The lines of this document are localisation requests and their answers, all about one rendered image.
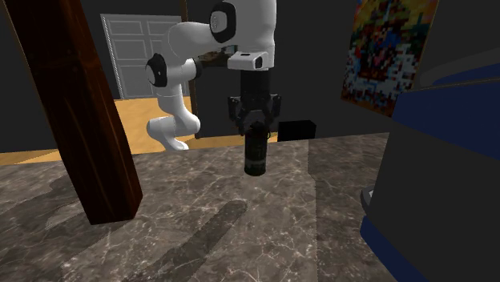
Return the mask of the black box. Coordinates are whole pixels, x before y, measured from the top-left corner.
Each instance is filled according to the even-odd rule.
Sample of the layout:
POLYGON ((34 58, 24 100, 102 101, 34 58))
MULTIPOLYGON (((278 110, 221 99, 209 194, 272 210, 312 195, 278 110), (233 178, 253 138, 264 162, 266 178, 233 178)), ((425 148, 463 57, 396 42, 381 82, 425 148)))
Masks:
POLYGON ((317 125, 311 120, 279 122, 277 141, 314 139, 317 125))

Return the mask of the grey panelled door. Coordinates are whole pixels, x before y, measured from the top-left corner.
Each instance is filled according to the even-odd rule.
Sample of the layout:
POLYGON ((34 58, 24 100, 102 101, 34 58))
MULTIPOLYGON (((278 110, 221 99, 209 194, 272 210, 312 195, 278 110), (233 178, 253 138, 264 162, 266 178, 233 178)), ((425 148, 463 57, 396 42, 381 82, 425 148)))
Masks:
POLYGON ((180 16, 101 14, 116 84, 121 99, 153 97, 144 67, 153 54, 162 52, 162 38, 180 16))

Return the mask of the colourful wall picture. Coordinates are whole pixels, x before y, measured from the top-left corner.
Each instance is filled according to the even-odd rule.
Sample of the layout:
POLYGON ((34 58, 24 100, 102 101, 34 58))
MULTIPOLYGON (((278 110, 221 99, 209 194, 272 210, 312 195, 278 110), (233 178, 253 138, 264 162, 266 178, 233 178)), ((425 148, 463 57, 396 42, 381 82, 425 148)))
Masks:
POLYGON ((357 0, 341 99, 392 116, 413 88, 439 0, 357 0))

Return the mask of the dark green bottle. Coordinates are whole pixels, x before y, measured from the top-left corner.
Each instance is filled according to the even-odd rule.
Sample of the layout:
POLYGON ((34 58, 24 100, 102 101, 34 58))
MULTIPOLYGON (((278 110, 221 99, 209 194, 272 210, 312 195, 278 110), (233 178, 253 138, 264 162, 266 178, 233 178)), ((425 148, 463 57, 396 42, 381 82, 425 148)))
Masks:
POLYGON ((254 122, 244 137, 244 172, 250 176, 261 176, 266 172, 268 127, 254 122))

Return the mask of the blue and black appliance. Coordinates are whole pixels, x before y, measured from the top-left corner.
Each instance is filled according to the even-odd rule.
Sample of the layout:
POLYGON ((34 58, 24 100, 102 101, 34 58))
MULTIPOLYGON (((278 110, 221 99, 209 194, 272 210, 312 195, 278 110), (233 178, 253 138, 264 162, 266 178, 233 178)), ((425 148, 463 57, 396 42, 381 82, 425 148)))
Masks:
POLYGON ((500 282, 500 47, 400 95, 361 236, 397 282, 500 282))

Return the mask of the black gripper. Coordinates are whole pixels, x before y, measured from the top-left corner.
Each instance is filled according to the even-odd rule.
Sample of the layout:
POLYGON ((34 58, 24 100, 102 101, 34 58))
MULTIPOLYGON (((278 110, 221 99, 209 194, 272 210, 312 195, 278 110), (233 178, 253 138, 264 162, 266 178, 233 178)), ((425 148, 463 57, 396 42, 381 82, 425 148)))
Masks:
POLYGON ((280 116, 281 96, 270 94, 270 73, 267 70, 240 72, 240 96, 228 97, 228 114, 238 128, 240 135, 245 134, 244 120, 254 110, 264 114, 264 137, 270 137, 270 126, 280 116))

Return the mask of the brown wooden block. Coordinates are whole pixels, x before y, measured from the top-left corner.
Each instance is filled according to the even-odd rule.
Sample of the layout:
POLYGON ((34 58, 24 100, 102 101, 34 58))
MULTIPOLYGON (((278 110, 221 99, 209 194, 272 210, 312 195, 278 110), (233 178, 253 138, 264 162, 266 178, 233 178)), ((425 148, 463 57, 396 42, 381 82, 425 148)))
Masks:
POLYGON ((2 0, 1 7, 88 221, 134 219, 143 193, 80 0, 2 0))

